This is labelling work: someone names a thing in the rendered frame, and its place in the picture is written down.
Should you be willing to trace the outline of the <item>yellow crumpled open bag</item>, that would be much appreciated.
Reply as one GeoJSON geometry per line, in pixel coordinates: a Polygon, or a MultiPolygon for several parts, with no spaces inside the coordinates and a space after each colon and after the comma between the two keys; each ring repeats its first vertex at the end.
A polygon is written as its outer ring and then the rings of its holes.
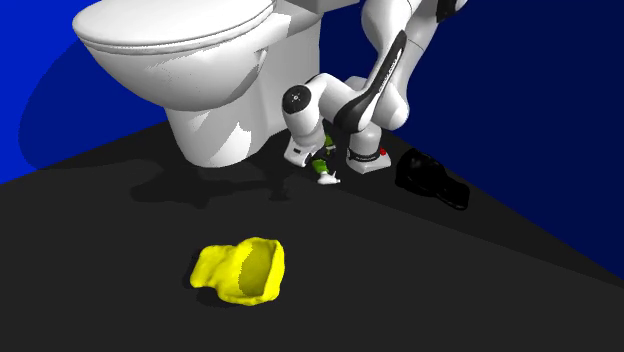
{"type": "Polygon", "coordinates": [[[275,300],[285,274],[278,240],[251,237],[236,245],[205,247],[190,274],[193,288],[213,288],[224,302],[255,306],[275,300]]]}

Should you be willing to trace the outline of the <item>black glossy shoe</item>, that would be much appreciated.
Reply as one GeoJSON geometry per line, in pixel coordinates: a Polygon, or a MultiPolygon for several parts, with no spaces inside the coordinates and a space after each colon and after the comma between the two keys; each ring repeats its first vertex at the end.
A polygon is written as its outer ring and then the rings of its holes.
{"type": "Polygon", "coordinates": [[[395,185],[413,194],[437,198],[455,210],[464,211],[469,205],[469,187],[450,177],[435,158],[415,148],[400,157],[395,185]]]}

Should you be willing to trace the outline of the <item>white toilet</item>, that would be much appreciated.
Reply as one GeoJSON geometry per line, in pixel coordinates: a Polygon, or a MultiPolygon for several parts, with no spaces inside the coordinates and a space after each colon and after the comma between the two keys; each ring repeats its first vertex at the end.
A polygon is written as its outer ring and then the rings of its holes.
{"type": "Polygon", "coordinates": [[[205,168],[257,153],[286,127],[283,93],[320,71],[324,13],[359,0],[99,0],[72,28],[95,61],[162,107],[205,168]]]}

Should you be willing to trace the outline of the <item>green and white figure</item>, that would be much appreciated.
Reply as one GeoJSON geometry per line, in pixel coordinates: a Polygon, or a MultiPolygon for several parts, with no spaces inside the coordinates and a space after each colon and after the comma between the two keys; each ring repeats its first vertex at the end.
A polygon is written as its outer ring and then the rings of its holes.
{"type": "Polygon", "coordinates": [[[341,182],[336,177],[336,172],[331,171],[328,163],[334,158],[336,145],[332,138],[326,134],[323,146],[311,158],[314,171],[318,174],[317,183],[320,185],[335,185],[341,182]]]}

